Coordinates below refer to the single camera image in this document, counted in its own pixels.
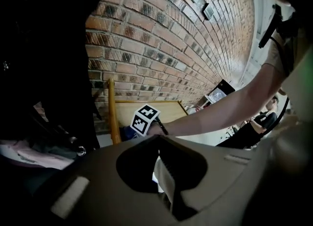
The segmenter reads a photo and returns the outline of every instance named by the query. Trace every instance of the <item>black object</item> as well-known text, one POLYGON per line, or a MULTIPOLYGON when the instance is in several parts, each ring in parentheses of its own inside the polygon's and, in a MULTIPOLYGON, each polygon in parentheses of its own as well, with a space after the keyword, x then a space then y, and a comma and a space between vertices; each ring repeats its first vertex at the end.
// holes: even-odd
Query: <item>black object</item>
POLYGON ((140 116, 135 114, 132 126, 137 128, 143 134, 145 130, 147 129, 148 123, 145 120, 143 120, 140 116), (140 129, 139 126, 138 127, 136 126, 136 125, 142 125, 142 124, 143 124, 142 129, 140 129))
POLYGON ((274 16, 268 26, 268 29, 266 30, 262 39, 259 42, 259 48, 263 48, 265 46, 265 44, 269 41, 270 37, 274 33, 275 29, 282 22, 283 17, 281 7, 275 4, 273 5, 273 8, 275 9, 274 16))
POLYGON ((154 110, 153 107, 150 107, 148 105, 143 106, 138 112, 149 120, 151 120, 151 118, 154 117, 157 113, 157 111, 154 110))
POLYGON ((224 79, 222 79, 222 81, 220 81, 219 84, 211 92, 213 92, 217 88, 223 91, 226 95, 229 95, 230 93, 235 91, 235 89, 231 87, 231 85, 228 82, 226 82, 224 79))
POLYGON ((208 167, 201 154, 169 138, 153 136, 124 151, 116 161, 116 170, 131 189, 157 193, 151 176, 159 155, 175 181, 173 215, 179 221, 196 215, 197 211, 185 205, 180 193, 195 188, 206 174, 208 167))
POLYGON ((3 47, 10 55, 2 56, 6 67, 0 70, 2 130, 30 129, 16 126, 17 120, 41 102, 49 123, 78 138, 77 146, 99 148, 85 49, 85 22, 99 0, 6 2, 3 47))

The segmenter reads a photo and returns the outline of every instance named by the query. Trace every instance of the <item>hand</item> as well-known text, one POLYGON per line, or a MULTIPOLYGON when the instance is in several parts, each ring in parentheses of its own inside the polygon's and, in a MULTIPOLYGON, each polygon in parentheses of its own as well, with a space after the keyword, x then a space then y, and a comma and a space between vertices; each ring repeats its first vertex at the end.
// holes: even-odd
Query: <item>hand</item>
POLYGON ((164 135, 163 130, 159 126, 158 123, 154 122, 151 124, 150 128, 148 129, 147 135, 152 136, 152 135, 164 135))

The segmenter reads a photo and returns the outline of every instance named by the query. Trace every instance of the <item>wooden post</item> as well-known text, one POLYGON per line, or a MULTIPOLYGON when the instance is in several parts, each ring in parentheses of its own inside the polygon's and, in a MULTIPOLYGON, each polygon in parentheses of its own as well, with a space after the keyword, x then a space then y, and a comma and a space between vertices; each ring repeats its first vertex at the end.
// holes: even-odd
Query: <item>wooden post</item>
POLYGON ((119 126, 116 115, 114 80, 110 78, 108 80, 108 85, 109 85, 109 116, 110 116, 111 138, 113 144, 118 144, 122 141, 122 139, 119 132, 119 126))

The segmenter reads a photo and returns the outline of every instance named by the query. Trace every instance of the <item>seated person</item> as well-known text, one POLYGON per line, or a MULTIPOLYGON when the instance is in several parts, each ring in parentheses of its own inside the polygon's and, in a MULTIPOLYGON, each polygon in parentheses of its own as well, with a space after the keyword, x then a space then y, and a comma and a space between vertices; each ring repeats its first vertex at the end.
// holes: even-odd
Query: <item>seated person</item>
POLYGON ((250 120, 231 138, 218 144, 220 147, 243 149, 251 147, 259 141, 259 134, 264 133, 277 119, 278 97, 275 95, 267 104, 267 112, 261 112, 254 120, 250 120))

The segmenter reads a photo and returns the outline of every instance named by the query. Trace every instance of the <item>pink fabric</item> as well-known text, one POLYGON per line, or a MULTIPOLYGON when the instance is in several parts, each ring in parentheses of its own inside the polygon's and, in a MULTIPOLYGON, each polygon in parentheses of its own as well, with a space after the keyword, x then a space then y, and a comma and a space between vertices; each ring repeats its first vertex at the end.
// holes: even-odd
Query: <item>pink fabric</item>
POLYGON ((49 153, 40 153, 29 147, 27 141, 9 141, 9 140, 1 140, 1 147, 5 147, 10 151, 2 150, 0 152, 4 157, 17 160, 17 157, 20 158, 21 162, 26 162, 30 164, 40 165, 46 168, 55 168, 55 169, 64 169, 69 166, 73 160, 67 159, 62 156, 49 154, 49 153), (12 158, 12 151, 17 154, 12 158))

